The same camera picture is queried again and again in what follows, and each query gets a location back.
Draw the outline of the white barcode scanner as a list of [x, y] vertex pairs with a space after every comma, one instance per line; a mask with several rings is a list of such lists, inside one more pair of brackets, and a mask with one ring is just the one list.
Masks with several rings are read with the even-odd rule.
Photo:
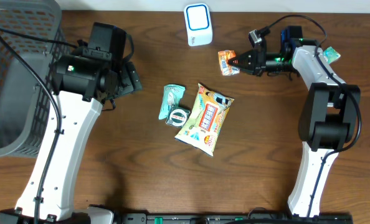
[[208, 45], [213, 31], [209, 6], [205, 3], [188, 4], [184, 10], [187, 43], [190, 47]]

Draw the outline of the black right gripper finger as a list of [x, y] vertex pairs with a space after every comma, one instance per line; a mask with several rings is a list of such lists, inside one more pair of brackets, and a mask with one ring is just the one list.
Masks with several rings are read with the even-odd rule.
[[249, 64], [247, 61], [229, 60], [229, 65], [236, 72], [244, 72], [249, 75], [252, 75], [254, 73], [254, 67], [251, 64]]
[[248, 50], [244, 53], [237, 54], [236, 56], [228, 59], [228, 62], [251, 62], [254, 57], [254, 50]]

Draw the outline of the yellow snack bag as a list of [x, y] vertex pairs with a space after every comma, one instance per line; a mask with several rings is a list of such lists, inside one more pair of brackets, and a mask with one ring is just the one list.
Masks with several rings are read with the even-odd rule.
[[175, 139], [213, 156], [223, 122], [234, 99], [202, 84], [198, 84], [198, 87], [191, 114]]

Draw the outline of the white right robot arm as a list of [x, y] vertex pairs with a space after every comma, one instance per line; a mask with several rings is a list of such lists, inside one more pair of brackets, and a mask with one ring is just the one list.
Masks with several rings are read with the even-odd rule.
[[250, 75], [292, 72], [299, 75], [308, 96], [298, 122], [303, 152], [295, 187], [288, 198], [292, 216], [315, 218], [331, 166], [339, 153], [353, 146], [361, 130], [360, 89], [348, 85], [326, 61], [321, 44], [303, 37], [300, 26], [281, 31], [280, 51], [267, 52], [268, 27], [249, 32], [252, 50], [229, 59]]

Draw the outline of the round dark green packet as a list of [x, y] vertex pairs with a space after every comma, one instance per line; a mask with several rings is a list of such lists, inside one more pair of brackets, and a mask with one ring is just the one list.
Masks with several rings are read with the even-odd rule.
[[169, 111], [165, 123], [169, 126], [181, 128], [186, 124], [190, 113], [191, 112], [185, 108], [182, 108], [180, 106], [173, 106]]

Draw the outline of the mint green snack packet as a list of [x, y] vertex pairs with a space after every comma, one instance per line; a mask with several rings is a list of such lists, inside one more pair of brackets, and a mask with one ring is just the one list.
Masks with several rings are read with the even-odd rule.
[[168, 84], [164, 86], [163, 100], [158, 119], [168, 117], [171, 108], [179, 105], [185, 90], [186, 88], [181, 85]]

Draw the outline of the small teal white packet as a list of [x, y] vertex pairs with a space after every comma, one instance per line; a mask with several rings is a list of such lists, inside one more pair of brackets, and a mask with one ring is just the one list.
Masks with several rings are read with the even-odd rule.
[[326, 50], [323, 51], [323, 56], [328, 64], [336, 62], [341, 58], [341, 54], [339, 54], [334, 48], [328, 47]]

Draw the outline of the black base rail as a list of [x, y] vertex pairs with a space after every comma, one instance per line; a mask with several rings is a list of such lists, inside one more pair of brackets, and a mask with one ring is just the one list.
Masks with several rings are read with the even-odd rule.
[[320, 215], [313, 218], [289, 217], [278, 212], [253, 212], [249, 215], [147, 215], [127, 213], [121, 224], [353, 224], [351, 215]]

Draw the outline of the grey plastic mesh basket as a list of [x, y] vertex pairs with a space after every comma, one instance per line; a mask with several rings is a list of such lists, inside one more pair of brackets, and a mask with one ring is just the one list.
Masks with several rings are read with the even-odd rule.
[[[61, 45], [62, 11], [54, 0], [0, 1], [1, 37], [50, 87]], [[37, 157], [50, 101], [38, 81], [0, 42], [0, 157]]]

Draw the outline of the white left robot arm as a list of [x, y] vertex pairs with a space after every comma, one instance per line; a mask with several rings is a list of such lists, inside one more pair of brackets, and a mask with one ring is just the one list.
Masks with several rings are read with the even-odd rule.
[[103, 206], [74, 209], [74, 190], [88, 137], [104, 103], [142, 89], [130, 58], [118, 63], [94, 56], [60, 58], [34, 169], [15, 207], [0, 211], [0, 223], [121, 222], [119, 214]]

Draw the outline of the small orange juice carton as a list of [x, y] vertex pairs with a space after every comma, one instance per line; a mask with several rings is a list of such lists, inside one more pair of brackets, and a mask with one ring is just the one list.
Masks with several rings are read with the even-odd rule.
[[229, 65], [228, 61], [236, 56], [234, 50], [223, 50], [218, 52], [219, 66], [223, 76], [233, 76], [240, 73], [237, 67]]

